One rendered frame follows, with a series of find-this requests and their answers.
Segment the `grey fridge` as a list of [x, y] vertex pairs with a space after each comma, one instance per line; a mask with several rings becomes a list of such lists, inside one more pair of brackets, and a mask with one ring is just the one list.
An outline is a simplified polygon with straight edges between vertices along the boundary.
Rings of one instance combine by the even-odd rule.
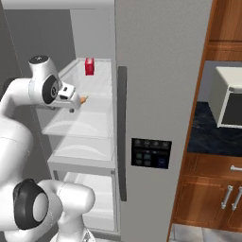
[[[109, 162], [62, 157], [54, 149], [65, 137], [43, 133], [42, 114], [57, 107], [25, 105], [15, 108], [12, 118], [33, 136], [33, 147], [22, 177], [35, 182], [64, 182], [67, 172], [112, 177], [115, 231], [87, 229], [94, 238], [121, 239], [121, 205], [117, 158], [117, 69], [115, 0], [0, 0], [0, 82], [9, 86], [15, 78], [31, 78], [29, 60], [47, 56], [58, 73], [75, 59], [109, 59], [112, 63], [113, 155]], [[166, 169], [172, 144], [165, 140], [126, 139], [126, 165]], [[50, 242], [59, 231], [53, 226], [36, 242]]]

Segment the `glass fridge shelf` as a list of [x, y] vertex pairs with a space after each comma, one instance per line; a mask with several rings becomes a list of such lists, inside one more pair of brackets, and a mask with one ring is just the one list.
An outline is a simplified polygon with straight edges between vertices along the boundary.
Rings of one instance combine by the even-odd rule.
[[85, 75], [85, 59], [75, 59], [59, 72], [60, 79], [74, 85], [82, 96], [110, 97], [112, 95], [112, 63], [95, 59], [95, 72]]

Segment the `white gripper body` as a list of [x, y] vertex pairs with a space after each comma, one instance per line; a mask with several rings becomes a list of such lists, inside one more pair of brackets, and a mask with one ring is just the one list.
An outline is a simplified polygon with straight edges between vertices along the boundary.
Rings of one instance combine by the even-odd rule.
[[57, 108], [66, 108], [78, 110], [81, 106], [79, 95], [76, 91], [70, 94], [62, 93], [53, 101], [53, 106]]

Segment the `white microwave oven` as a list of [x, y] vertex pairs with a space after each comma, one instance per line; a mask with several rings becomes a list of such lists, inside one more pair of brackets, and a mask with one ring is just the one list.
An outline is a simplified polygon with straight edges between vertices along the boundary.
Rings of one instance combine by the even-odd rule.
[[215, 68], [208, 103], [218, 128], [242, 129], [242, 67]]

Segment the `white fridge drawer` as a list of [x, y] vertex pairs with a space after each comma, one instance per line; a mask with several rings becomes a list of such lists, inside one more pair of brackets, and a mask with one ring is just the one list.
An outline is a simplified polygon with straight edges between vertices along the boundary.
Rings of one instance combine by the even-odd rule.
[[95, 192], [95, 204], [90, 212], [83, 216], [86, 226], [97, 231], [112, 233], [115, 231], [112, 177], [93, 174], [67, 172], [65, 182], [82, 184]]

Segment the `red can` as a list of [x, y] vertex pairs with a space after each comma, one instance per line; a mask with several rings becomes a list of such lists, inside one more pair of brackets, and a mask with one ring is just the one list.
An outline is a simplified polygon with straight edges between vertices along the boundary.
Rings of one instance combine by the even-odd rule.
[[93, 76], [95, 74], [95, 59], [86, 58], [85, 59], [85, 75]]

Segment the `shallow clear fridge drawer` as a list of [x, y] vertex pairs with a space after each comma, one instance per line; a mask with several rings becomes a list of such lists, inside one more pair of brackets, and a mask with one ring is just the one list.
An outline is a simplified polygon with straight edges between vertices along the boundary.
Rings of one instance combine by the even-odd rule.
[[65, 137], [54, 149], [56, 156], [109, 162], [113, 155], [112, 138]]

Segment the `brown wooden cupboard run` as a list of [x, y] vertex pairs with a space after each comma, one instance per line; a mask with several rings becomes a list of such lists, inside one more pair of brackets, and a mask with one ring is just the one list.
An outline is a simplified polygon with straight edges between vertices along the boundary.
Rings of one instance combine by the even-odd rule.
[[242, 0], [213, 0], [172, 223], [242, 233], [242, 129], [218, 128], [215, 68], [242, 67]]

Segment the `large clear fridge drawer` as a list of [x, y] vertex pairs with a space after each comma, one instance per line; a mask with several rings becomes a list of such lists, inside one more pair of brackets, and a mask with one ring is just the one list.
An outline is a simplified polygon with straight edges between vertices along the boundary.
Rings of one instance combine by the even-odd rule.
[[108, 138], [112, 130], [112, 100], [90, 96], [74, 112], [59, 109], [42, 114], [42, 118], [44, 134]]

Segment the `grey fridge door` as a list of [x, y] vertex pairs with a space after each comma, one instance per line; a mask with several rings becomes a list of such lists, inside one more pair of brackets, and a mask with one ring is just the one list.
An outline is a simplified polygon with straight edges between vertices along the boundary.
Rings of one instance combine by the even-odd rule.
[[166, 169], [126, 165], [122, 242], [166, 242], [213, 0], [115, 0], [126, 139], [172, 144]]

